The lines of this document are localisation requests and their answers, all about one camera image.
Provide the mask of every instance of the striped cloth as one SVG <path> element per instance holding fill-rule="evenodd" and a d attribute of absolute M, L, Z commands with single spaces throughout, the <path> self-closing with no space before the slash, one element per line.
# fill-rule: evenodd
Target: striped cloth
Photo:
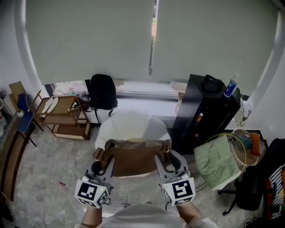
<path fill-rule="evenodd" d="M 285 167 L 285 164 L 283 166 L 280 166 L 269 178 L 271 187 L 273 187 L 274 183 L 276 183 L 276 188 L 277 188 L 276 197 L 275 199 L 273 199 L 273 204 L 283 204 L 284 203 L 285 194 L 283 195 L 283 197 L 278 199 L 278 194 L 283 188 L 282 176 L 281 176 L 281 171 L 283 167 Z M 281 213 L 272 214 L 273 219 L 278 218 L 279 216 L 281 216 Z"/>

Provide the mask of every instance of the brown leather bag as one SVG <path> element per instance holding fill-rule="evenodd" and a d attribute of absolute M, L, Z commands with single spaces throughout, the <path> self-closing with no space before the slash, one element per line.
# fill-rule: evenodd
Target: brown leather bag
<path fill-rule="evenodd" d="M 97 148 L 93 157 L 100 161 L 103 171 L 115 157 L 113 176 L 132 176 L 156 170 L 155 155 L 168 164 L 170 148 L 170 140 L 130 142 L 110 139 L 105 144 L 105 150 Z"/>

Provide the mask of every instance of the blue bottle label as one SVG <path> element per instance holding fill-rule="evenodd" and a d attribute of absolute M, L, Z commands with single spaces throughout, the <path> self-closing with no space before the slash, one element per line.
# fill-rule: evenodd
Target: blue bottle label
<path fill-rule="evenodd" d="M 231 80 L 226 90 L 224 91 L 224 95 L 229 98 L 231 94 L 233 93 L 235 87 L 236 87 L 236 83 Z"/>

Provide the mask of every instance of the wooden side table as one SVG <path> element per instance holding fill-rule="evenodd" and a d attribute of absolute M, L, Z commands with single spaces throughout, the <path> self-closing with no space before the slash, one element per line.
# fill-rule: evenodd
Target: wooden side table
<path fill-rule="evenodd" d="M 73 138 L 89 140 L 88 133 L 90 122 L 76 96 L 58 97 L 58 104 L 51 113 L 42 113 L 45 103 L 49 98 L 41 98 L 40 105 L 35 111 L 35 115 L 51 130 L 51 132 L 62 138 Z"/>

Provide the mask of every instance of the blue chair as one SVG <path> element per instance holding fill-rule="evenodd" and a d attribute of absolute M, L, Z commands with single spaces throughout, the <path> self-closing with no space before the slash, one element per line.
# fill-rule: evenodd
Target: blue chair
<path fill-rule="evenodd" d="M 26 131 L 27 131 L 28 127 L 30 126 L 32 120 L 34 120 L 33 119 L 34 118 L 34 112 L 31 109 L 29 109 L 28 101 L 27 101 L 27 95 L 26 94 L 19 94 L 17 107 L 24 112 L 24 115 L 22 116 L 22 119 L 20 120 L 20 122 L 19 122 L 19 124 L 17 126 L 17 131 L 20 133 L 20 135 L 25 140 L 25 137 L 23 136 L 22 133 L 26 133 Z M 34 122 L 38 125 L 38 127 L 42 131 L 44 131 L 35 120 L 34 120 Z M 29 137 L 29 140 L 36 147 L 35 143 L 31 140 L 30 137 Z"/>

